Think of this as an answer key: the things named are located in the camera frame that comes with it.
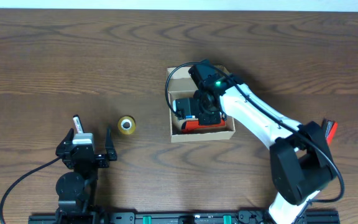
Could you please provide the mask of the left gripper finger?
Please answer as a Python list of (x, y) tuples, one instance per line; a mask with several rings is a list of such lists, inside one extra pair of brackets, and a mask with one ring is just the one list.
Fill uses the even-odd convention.
[(67, 135), (63, 138), (63, 140), (60, 142), (60, 144), (56, 148), (56, 152), (65, 152), (66, 147), (71, 145), (72, 140), (74, 137), (74, 129), (71, 128)]
[(109, 156), (115, 156), (116, 150), (111, 138), (111, 129), (106, 129), (106, 140), (105, 140), (105, 150)]

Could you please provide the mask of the black marker pen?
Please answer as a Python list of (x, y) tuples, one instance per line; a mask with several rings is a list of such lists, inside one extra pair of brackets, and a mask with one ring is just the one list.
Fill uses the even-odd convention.
[(84, 133), (83, 126), (82, 126), (80, 117), (77, 114), (73, 116), (73, 122), (75, 124), (75, 128), (77, 130), (77, 133), (83, 134)]

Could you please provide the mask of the red utility knife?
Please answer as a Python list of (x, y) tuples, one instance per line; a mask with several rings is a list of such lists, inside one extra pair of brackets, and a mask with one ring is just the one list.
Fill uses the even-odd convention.
[(198, 121), (185, 121), (181, 126), (181, 132), (183, 134), (191, 133), (199, 129), (218, 128), (226, 125), (226, 122), (222, 119), (219, 124), (200, 125)]

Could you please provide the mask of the yellow tape roll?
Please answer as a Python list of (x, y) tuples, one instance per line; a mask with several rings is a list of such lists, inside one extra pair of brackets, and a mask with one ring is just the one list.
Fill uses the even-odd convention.
[(117, 127), (122, 134), (130, 135), (135, 132), (135, 121), (130, 116), (123, 116), (117, 123)]

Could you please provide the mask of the red black stapler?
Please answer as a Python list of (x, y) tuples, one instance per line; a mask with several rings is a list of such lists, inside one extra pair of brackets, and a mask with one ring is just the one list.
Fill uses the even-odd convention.
[(328, 146), (330, 146), (337, 131), (338, 123), (333, 120), (323, 119), (321, 127), (324, 131), (324, 137), (326, 138), (326, 142)]

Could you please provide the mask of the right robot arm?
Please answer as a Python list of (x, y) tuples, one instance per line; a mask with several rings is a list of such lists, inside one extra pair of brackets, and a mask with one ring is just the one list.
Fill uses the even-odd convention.
[(269, 150), (278, 192), (268, 209), (274, 223), (295, 223), (330, 181), (341, 178), (319, 124), (301, 124), (280, 114), (241, 79), (225, 74), (208, 60), (194, 63), (188, 73), (197, 90), (184, 117), (194, 116), (209, 125), (223, 115), (230, 116)]

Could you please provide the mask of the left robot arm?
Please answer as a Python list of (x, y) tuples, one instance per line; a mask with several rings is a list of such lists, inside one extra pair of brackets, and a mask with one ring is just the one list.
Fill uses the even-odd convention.
[(107, 129), (104, 154), (94, 152), (94, 136), (91, 133), (68, 134), (57, 146), (55, 154), (70, 171), (57, 181), (58, 208), (66, 217), (88, 216), (99, 212), (95, 205), (98, 170), (109, 167), (117, 160), (111, 130)]

